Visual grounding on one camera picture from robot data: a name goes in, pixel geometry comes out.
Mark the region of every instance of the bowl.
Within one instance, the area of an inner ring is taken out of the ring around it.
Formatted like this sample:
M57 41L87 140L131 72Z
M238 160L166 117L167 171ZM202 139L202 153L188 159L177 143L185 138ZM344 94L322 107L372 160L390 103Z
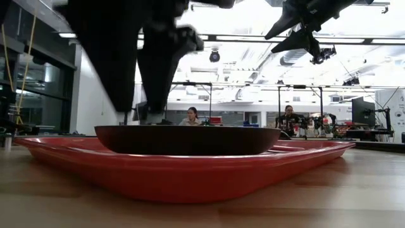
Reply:
M97 126L101 143L134 155L257 155L277 142L280 129L174 125Z

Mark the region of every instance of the shirt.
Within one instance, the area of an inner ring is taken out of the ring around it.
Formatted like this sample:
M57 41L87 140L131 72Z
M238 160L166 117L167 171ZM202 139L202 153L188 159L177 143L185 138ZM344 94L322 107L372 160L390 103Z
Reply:
M284 130L289 136L294 135L294 124L298 124L299 122L299 115L295 113L291 114L290 116L283 115L280 117L280 123L278 128Z
M179 125L180 126L198 126L201 124L202 124L201 120L199 120L197 118L194 120L194 122L191 122L188 118L185 118Z

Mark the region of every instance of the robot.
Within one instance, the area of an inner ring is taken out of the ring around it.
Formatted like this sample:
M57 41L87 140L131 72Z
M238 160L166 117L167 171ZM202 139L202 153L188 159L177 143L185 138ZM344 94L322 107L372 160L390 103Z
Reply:
M2 9L11 0L2 1ZM334 49L321 49L312 31L319 31L330 18L357 0L286 0L279 21L265 36L271 39L299 24L273 52L304 48L320 64L335 54ZM195 2L232 8L235 0L197 0ZM146 124L159 124L175 70L189 52L203 50L203 41L192 27L177 27L175 19L189 7L189 0L69 0L55 10L65 16L77 39L89 56L99 78L118 113L132 110L135 62L147 98L142 119ZM0 23L4 20L0 10ZM137 50L138 34L144 34L144 47Z

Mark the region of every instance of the wooden table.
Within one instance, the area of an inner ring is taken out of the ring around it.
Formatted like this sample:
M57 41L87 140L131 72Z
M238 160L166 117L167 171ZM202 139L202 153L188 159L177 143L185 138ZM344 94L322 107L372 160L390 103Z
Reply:
M405 156L349 150L343 158L213 205L126 199L35 161L26 149L0 151L4 228L403 227Z

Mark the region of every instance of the red plastic tray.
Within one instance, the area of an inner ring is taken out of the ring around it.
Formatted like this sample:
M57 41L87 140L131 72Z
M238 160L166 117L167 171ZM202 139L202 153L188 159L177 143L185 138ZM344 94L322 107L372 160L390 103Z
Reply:
M209 203L238 198L343 155L350 142L279 141L251 156L126 155L97 138L16 138L38 160L130 198Z

